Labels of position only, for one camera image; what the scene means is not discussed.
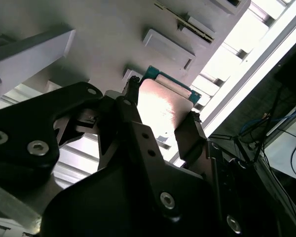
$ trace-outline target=black cable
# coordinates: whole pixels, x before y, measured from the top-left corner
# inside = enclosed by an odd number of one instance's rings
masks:
[[[296,147],[294,148],[294,150],[293,150],[293,152],[291,154],[291,168],[292,168],[294,174],[296,175],[296,171],[295,171],[294,166],[293,166],[293,158],[294,158],[295,152],[296,152]]]
[[[261,139],[261,142],[259,143],[257,152],[256,152],[255,157],[253,159],[253,163],[257,162],[257,160],[259,158],[259,155],[260,155],[260,151],[262,149],[262,146],[265,143],[267,132],[269,131],[269,127],[270,127],[270,124],[272,122],[272,118],[273,118],[274,112],[276,110],[277,103],[278,103],[279,98],[281,96],[282,89],[283,89],[283,86],[281,86],[281,88],[279,88],[279,90],[277,91],[273,106],[272,106],[271,111],[270,111],[270,116],[267,119],[266,127],[265,127],[264,132],[263,132],[263,137]]]
[[[292,133],[290,133],[290,132],[287,132],[287,131],[282,130],[282,129],[280,129],[280,128],[277,128],[276,130],[279,130],[279,131],[285,132],[285,133],[287,133],[287,134],[289,134],[289,135],[291,135],[291,136],[293,136],[293,137],[296,138],[296,135],[294,135],[294,134],[292,134]]]

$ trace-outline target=rectangular fixture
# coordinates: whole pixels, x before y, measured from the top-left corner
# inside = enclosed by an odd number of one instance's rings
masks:
[[[155,49],[185,70],[190,68],[196,58],[195,55],[153,29],[148,31],[143,42],[145,46]]]

